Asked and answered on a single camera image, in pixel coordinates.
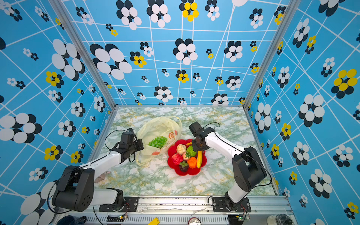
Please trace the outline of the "yellow banana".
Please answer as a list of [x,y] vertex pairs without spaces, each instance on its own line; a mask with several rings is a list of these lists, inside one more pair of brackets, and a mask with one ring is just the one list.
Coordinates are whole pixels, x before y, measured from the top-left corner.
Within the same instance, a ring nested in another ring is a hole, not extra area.
[[201,168],[203,162],[203,152],[198,151],[197,152],[197,168]]

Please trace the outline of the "green apple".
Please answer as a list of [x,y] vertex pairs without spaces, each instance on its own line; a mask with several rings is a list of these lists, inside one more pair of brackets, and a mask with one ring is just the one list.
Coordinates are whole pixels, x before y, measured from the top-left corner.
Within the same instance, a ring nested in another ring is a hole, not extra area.
[[193,146],[192,146],[192,145],[190,145],[190,146],[187,148],[186,156],[187,156],[188,158],[196,157],[196,156],[197,156],[197,152],[193,150]]

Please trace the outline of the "beige round fruit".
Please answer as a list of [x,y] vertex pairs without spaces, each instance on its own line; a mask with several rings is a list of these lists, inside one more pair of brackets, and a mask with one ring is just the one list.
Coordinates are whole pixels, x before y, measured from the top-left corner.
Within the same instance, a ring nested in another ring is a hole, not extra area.
[[178,154],[183,155],[184,153],[187,152],[187,147],[186,147],[186,145],[184,145],[184,144],[179,144],[179,145],[177,146],[176,151],[177,151]]

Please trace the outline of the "orange tangerine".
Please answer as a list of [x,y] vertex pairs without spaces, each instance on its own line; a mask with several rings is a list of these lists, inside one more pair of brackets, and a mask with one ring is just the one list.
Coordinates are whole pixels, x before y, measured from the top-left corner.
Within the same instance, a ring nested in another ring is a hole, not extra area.
[[197,168],[197,158],[191,157],[191,158],[187,161],[187,164],[188,164],[189,168],[191,168],[191,169]]

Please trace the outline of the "red fruit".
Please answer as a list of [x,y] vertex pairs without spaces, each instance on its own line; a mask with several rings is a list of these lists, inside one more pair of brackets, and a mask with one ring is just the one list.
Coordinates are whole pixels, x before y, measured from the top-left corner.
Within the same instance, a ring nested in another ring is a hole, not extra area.
[[172,159],[172,163],[175,166],[178,166],[180,163],[184,161],[183,156],[179,153],[175,153],[174,155],[172,155],[171,159]]

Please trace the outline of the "dark purple fruit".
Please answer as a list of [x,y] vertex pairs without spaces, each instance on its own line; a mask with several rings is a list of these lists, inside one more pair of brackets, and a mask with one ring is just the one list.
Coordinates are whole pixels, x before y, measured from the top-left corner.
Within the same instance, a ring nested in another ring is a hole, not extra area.
[[189,169],[188,163],[186,161],[182,161],[179,163],[179,169],[181,172],[186,173]]

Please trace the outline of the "red flower-shaped plate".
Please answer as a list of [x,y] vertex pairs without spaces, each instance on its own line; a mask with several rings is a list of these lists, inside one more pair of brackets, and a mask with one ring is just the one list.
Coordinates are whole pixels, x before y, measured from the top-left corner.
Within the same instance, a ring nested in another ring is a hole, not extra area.
[[188,140],[178,140],[174,145],[172,145],[169,150],[168,150],[168,166],[173,169],[179,176],[186,176],[186,175],[191,175],[191,176],[196,176],[200,173],[201,169],[206,165],[207,163],[207,158],[206,158],[206,151],[202,152],[202,164],[200,166],[200,168],[198,168],[197,166],[195,168],[188,168],[187,171],[185,171],[185,169],[181,169],[181,166],[179,164],[175,164],[173,162],[172,156],[177,154],[177,147],[179,144],[183,144],[183,145],[187,145],[188,143],[191,143],[191,139]]

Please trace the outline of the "green grape bunch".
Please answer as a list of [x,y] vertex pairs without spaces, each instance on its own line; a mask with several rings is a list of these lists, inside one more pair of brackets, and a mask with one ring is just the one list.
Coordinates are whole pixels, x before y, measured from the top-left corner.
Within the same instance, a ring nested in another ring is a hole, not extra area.
[[167,144],[167,138],[164,136],[158,136],[149,142],[149,146],[155,148],[163,148]]

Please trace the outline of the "translucent printed plastic bag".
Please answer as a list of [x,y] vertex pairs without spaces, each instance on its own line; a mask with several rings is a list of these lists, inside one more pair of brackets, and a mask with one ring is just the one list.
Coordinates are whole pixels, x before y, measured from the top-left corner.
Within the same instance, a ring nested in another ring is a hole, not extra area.
[[181,133],[182,122],[176,116],[161,116],[146,122],[136,133],[143,143],[143,150],[136,153],[136,163],[143,166],[155,156],[166,153]]

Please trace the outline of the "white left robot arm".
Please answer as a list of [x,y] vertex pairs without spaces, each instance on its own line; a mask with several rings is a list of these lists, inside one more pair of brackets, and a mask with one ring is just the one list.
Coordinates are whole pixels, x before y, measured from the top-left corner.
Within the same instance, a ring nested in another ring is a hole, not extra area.
[[51,197],[52,205],[76,212],[96,205],[122,209],[125,205],[123,191],[116,188],[95,189],[95,180],[143,149],[142,139],[118,142],[108,154],[82,167],[67,167],[56,184]]

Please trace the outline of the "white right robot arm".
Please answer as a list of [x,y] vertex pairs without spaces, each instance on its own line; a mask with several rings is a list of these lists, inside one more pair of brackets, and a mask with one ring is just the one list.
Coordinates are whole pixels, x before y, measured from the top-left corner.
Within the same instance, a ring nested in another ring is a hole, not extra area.
[[235,184],[225,194],[226,207],[234,212],[241,201],[267,176],[258,152],[253,147],[244,148],[219,135],[214,129],[207,128],[191,132],[194,136],[194,151],[203,152],[214,149],[231,160]]

